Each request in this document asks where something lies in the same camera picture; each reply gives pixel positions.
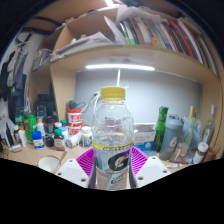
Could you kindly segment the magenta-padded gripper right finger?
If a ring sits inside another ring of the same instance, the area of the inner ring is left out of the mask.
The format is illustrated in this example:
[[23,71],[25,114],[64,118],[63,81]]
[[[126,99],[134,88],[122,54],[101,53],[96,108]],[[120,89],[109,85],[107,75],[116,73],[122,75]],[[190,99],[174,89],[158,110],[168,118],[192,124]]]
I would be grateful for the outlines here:
[[171,172],[157,156],[148,157],[137,148],[132,149],[130,187],[140,188],[170,175]]

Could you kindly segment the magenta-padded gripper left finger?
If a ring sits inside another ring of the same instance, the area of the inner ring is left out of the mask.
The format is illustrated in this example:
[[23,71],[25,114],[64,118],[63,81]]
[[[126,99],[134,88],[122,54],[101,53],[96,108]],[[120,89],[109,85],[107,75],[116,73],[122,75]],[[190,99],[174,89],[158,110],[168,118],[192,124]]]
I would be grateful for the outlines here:
[[83,188],[96,187],[93,150],[89,149],[77,159],[68,159],[56,175]]

